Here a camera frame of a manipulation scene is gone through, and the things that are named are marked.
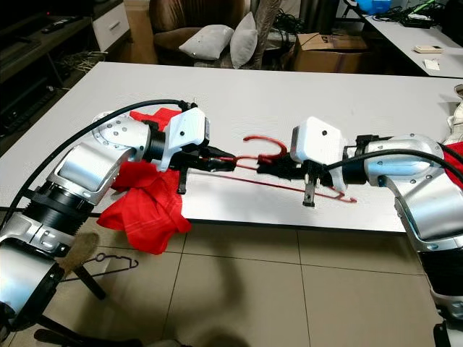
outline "white table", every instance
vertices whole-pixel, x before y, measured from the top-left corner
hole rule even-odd
[[[463,78],[463,48],[444,35],[439,29],[420,29],[404,27],[397,22],[381,22],[367,16],[369,22],[377,31],[391,41],[400,51],[432,77]],[[422,54],[413,50],[415,46],[440,46],[443,53]],[[440,70],[426,69],[425,59],[437,59]]]
[[[0,158],[0,207],[6,207],[32,170],[63,140],[106,110],[154,99],[196,100],[211,121],[211,145],[235,154],[272,153],[273,145],[243,143],[265,134],[290,144],[292,128],[317,116],[358,134],[415,132],[436,140],[449,128],[446,117],[459,101],[461,80],[424,77],[266,72],[158,65],[100,63]],[[32,185],[42,184],[52,166]],[[303,188],[252,171],[225,173]],[[191,173],[183,215],[193,220],[263,223],[296,227],[403,231],[387,189],[351,186],[357,204],[315,199],[302,206],[302,193]],[[115,196],[95,208],[101,212]],[[20,203],[24,207],[26,199]]]

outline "floor tile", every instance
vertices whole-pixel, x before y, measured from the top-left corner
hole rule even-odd
[[[302,264],[423,274],[405,235],[329,230],[298,233]]]
[[[129,249],[98,248],[107,255],[129,257],[139,265],[131,270],[96,277],[106,293],[99,301],[79,280],[61,283],[45,315],[86,335],[124,340],[140,338],[152,343],[161,337],[180,254],[154,256]],[[127,267],[126,259],[106,259],[85,265],[90,273]],[[16,335],[11,347],[35,346],[38,326]]]
[[[184,253],[300,263],[296,231],[281,228],[193,224]]]
[[[100,226],[96,223],[97,220],[98,219],[95,217],[88,218],[80,228],[80,231],[93,231],[98,233],[100,236],[100,246],[133,249],[133,246],[127,240],[127,235],[125,232],[104,228],[103,226]],[[166,251],[181,253],[184,240],[185,234],[175,234],[169,240],[169,245],[167,246]]]
[[[183,254],[164,336],[194,347],[308,347],[300,265]]]
[[[11,333],[3,343],[0,342],[1,347],[9,347],[9,344],[13,341],[14,335],[16,333]]]
[[[442,319],[424,276],[302,269],[311,347],[434,346]]]

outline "black stand leg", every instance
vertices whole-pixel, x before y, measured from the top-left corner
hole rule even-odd
[[[91,274],[88,273],[88,271],[83,266],[74,269],[74,273],[87,286],[87,288],[89,288],[92,293],[95,294],[97,298],[100,300],[106,298],[106,293],[104,290],[98,285],[98,283],[96,283]]]
[[[72,339],[75,341],[75,343],[79,343],[81,341],[81,336],[72,330],[68,329],[67,327],[55,322],[54,320],[51,320],[48,317],[45,316],[40,316],[37,319],[37,324],[42,325],[43,327],[46,327],[47,329],[54,331],[55,333],[58,333],[60,335],[63,335],[67,338]]]
[[[47,328],[47,330],[39,329],[35,332],[34,337],[40,342],[69,347],[143,347],[141,341],[137,339],[112,341],[79,335],[43,315],[37,319],[37,324]]]

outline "red cloth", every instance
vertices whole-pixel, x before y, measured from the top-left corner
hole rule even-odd
[[[131,111],[138,121],[150,119],[163,130],[169,120],[180,111],[161,108],[152,116]],[[123,163],[112,187],[117,191],[129,190],[121,199],[101,213],[97,223],[127,233],[129,243],[144,252],[160,254],[177,232],[185,233],[191,224],[182,212],[182,196],[177,194],[179,172],[158,172],[145,161]]]
[[[454,143],[452,145],[447,145],[448,148],[450,148],[451,150],[454,150],[455,152],[457,152],[458,154],[460,155],[463,155],[463,142],[457,142],[457,143]],[[443,158],[449,162],[451,165],[455,166],[459,171],[463,172],[463,164],[460,164],[459,161],[457,159],[455,159],[454,157],[452,157],[451,155],[447,154],[446,152],[443,153]],[[446,170],[446,173],[447,175],[449,175],[450,179],[460,188],[463,189],[463,183],[458,180],[457,177],[455,177],[455,175],[453,175],[452,172],[450,172],[449,170]]]

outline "blue object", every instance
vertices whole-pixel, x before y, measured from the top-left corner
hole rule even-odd
[[[391,0],[357,0],[357,3],[368,14],[384,13],[391,8]]]

